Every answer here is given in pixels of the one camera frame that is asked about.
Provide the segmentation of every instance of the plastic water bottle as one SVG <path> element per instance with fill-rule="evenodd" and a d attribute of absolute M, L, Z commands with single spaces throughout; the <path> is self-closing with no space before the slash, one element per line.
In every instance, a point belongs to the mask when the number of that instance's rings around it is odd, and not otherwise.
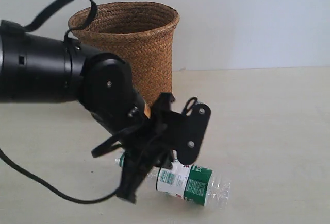
<path fill-rule="evenodd" d="M 115 160 L 122 167 L 124 154 Z M 211 169 L 197 165 L 183 166 L 177 159 L 172 170 L 154 167 L 145 181 L 157 191 L 192 201 L 208 209 L 223 209 L 227 206 L 230 181 L 215 174 Z"/>

